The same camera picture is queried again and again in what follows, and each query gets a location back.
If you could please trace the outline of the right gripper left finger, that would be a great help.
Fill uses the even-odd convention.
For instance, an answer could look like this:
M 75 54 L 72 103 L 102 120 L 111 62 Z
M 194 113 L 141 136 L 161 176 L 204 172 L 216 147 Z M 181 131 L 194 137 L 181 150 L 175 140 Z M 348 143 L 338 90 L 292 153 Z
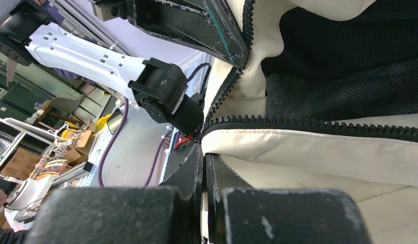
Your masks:
M 203 156 L 194 143 L 159 186 L 65 188 L 42 205 L 26 243 L 201 243 Z

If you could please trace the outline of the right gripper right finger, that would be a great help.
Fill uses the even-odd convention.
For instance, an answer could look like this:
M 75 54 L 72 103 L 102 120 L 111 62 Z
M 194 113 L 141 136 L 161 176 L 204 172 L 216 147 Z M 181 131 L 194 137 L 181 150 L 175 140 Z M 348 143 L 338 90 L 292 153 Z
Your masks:
M 326 188 L 258 189 L 206 155 L 211 243 L 371 243 L 350 196 Z

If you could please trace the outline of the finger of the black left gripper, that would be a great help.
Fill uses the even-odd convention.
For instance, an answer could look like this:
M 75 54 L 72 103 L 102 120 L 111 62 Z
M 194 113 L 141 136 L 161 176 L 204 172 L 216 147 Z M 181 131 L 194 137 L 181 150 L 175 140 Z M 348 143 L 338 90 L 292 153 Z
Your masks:
M 145 33 L 242 67 L 248 50 L 227 1 L 127 1 L 128 21 Z

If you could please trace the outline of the cream zip-up jacket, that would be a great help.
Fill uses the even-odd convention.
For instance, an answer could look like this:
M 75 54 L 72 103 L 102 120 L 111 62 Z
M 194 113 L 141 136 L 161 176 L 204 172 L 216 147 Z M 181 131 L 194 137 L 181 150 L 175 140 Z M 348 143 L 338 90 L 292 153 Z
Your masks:
M 418 1 L 228 1 L 202 151 L 258 188 L 332 188 L 374 243 L 418 243 Z

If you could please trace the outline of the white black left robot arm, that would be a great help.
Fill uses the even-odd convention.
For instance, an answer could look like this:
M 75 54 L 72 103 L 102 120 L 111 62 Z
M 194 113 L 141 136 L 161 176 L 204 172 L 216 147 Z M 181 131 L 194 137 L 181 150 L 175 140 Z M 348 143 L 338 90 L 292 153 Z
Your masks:
M 127 19 L 153 37 L 191 47 L 235 67 L 249 49 L 227 1 L 93 1 L 102 20 Z M 179 66 L 132 57 L 77 37 L 33 1 L 0 1 L 0 52 L 24 66 L 39 63 L 107 86 L 143 107 L 151 118 L 186 135 L 203 124 L 202 108 L 185 90 Z

